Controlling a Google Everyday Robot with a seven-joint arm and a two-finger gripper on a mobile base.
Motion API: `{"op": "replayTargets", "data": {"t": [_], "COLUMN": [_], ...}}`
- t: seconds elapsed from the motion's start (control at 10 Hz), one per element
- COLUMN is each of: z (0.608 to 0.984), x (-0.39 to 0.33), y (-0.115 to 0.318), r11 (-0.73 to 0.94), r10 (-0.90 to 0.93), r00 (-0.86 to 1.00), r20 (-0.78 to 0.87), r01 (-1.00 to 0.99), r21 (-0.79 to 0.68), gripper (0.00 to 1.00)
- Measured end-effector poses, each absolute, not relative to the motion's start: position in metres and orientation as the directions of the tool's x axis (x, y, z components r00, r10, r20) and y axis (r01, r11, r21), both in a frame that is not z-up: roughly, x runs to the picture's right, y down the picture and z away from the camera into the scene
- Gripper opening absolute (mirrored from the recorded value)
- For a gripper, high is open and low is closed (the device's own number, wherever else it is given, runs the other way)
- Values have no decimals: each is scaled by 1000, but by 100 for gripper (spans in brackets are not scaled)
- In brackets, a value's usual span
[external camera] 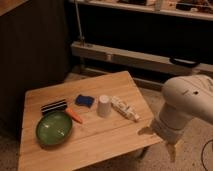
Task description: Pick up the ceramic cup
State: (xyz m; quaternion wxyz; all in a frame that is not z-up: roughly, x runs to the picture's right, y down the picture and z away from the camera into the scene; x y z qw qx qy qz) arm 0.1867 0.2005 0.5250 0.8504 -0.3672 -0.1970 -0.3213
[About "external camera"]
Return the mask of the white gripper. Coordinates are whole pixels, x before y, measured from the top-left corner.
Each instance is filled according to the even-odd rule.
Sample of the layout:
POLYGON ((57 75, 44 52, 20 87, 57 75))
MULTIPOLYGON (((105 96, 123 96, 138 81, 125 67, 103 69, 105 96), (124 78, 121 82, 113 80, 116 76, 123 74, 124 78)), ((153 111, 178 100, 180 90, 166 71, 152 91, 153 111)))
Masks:
POLYGON ((174 162, 176 159, 176 144, 182 137, 182 130, 174 130, 167 127, 164 123, 157 119, 153 119, 150 127, 143 127, 138 131, 138 135, 148 134, 151 135, 156 133, 164 141, 168 142, 166 148, 170 156, 170 161, 174 162))

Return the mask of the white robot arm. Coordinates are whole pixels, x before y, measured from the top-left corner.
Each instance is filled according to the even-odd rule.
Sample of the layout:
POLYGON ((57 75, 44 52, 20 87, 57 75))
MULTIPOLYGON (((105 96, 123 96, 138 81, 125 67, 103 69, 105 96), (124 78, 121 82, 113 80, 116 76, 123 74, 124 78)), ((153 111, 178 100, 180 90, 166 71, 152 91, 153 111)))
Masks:
POLYGON ((176 144, 193 118, 213 125, 213 79, 206 75, 178 76, 162 87, 165 100, 160 112, 139 135, 156 133, 166 144, 170 161, 176 158, 176 144))

